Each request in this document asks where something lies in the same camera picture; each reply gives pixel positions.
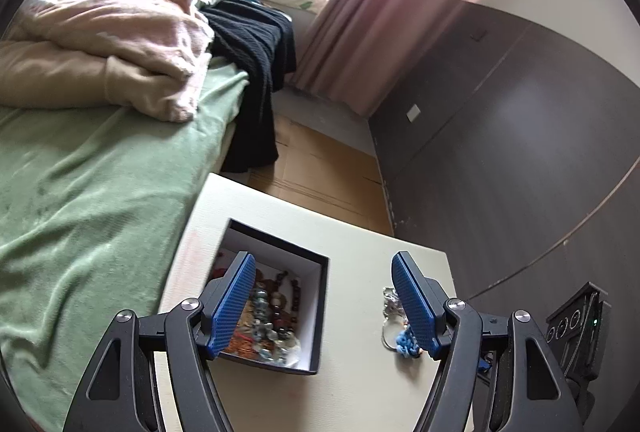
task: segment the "open box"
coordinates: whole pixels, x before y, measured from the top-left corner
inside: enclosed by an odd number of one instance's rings
[[[289,272],[285,282],[282,282],[278,289],[287,298],[289,306],[292,301],[292,287],[289,281],[298,280],[300,307],[295,334],[300,340],[300,355],[294,367],[242,358],[225,351],[220,353],[220,357],[291,374],[316,374],[320,363],[329,259],[230,219],[211,271],[228,268],[238,252],[251,253],[255,257],[256,268],[265,278],[274,279],[281,271]]]

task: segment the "white electrical outlet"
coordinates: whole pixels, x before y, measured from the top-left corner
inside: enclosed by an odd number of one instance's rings
[[[406,112],[406,117],[409,119],[410,122],[413,122],[415,119],[417,119],[419,114],[420,114],[420,108],[414,104],[411,106],[411,109],[409,109]]]

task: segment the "floor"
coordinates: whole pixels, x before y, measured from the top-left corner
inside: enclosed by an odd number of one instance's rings
[[[314,212],[393,235],[367,120],[347,107],[284,89],[273,96],[276,164],[228,175]]]

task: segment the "gray floor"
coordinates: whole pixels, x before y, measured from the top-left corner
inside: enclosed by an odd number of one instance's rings
[[[354,149],[376,155],[367,120],[345,104],[286,87],[273,95],[273,111]]]

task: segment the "blue crochet charm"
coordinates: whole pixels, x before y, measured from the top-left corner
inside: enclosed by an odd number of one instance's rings
[[[409,324],[407,324],[404,331],[401,331],[398,338],[396,338],[396,351],[405,358],[420,358],[422,350]]]

